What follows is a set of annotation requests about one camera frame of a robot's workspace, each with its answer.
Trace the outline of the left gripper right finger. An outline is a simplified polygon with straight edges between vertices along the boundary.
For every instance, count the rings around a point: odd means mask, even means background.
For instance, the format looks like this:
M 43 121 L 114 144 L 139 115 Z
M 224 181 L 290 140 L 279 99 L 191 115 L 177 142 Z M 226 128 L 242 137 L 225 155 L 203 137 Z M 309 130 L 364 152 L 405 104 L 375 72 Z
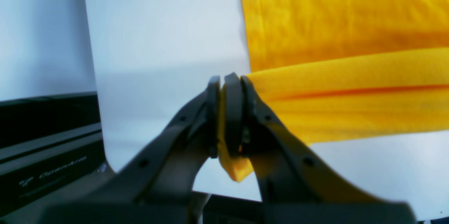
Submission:
M 390 203 L 338 175 L 295 137 L 248 77 L 223 86 L 223 140 L 231 158 L 254 169 L 265 224 L 415 224 L 406 203 Z

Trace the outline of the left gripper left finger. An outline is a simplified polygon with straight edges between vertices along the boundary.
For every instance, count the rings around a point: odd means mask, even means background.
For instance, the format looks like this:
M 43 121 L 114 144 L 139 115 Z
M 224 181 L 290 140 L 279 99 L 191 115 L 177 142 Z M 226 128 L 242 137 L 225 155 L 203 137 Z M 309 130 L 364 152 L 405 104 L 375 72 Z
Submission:
M 99 189 L 46 210 L 41 224 L 197 224 L 206 195 L 197 173 L 217 157 L 220 78 L 184 105 L 141 152 Z

